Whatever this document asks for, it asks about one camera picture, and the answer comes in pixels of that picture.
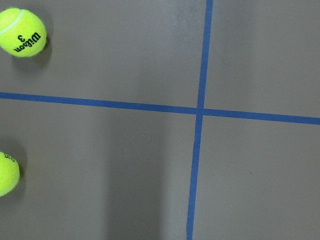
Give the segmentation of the yellow tennis ball wilson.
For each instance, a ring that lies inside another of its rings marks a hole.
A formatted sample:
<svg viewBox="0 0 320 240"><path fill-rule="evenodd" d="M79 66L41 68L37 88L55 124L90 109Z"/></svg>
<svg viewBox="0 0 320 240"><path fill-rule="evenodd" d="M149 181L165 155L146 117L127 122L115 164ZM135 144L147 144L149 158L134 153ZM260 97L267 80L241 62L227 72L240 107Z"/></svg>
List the yellow tennis ball wilson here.
<svg viewBox="0 0 320 240"><path fill-rule="evenodd" d="M18 58L40 53L47 44L47 30L40 18L26 9L8 8L0 13L0 47Z"/></svg>

